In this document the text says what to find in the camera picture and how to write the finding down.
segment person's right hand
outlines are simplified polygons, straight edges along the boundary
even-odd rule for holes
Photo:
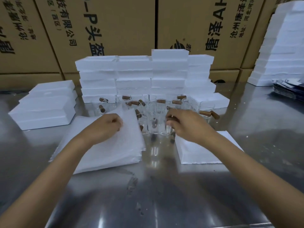
[[[187,141],[195,142],[204,146],[207,141],[212,140],[218,133],[208,125],[205,119],[191,110],[170,109],[166,118],[176,117],[179,122],[169,120],[167,125],[173,127],[176,134]]]

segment metal table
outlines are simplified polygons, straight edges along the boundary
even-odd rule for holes
[[[218,84],[231,100],[211,125],[304,192],[304,105],[271,91]],[[69,129],[21,131],[7,114],[21,97],[0,95],[0,212],[46,168]],[[81,99],[76,114],[87,115]],[[140,163],[74,175],[47,227],[271,227],[223,165],[181,165],[173,136],[145,141]]]

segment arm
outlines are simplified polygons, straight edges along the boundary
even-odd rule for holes
[[[172,109],[167,121],[178,136],[211,151],[258,203],[276,227],[304,227],[304,194],[269,171],[209,126],[203,117],[188,110]]]
[[[75,136],[1,215],[0,227],[44,227],[82,156],[93,145],[112,137],[121,126],[117,114],[106,114]]]

